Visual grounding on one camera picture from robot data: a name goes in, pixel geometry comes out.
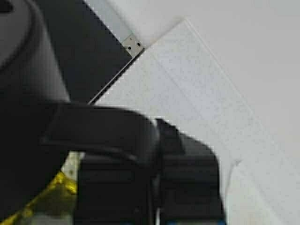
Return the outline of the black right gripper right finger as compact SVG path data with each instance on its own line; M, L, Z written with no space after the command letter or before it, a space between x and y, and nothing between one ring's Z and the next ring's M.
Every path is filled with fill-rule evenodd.
M225 225L218 158L203 142L159 118L162 225Z

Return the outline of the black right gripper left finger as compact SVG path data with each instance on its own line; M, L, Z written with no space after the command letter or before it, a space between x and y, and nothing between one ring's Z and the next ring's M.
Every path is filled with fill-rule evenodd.
M78 172L76 225L153 225L157 153L122 159L86 153Z

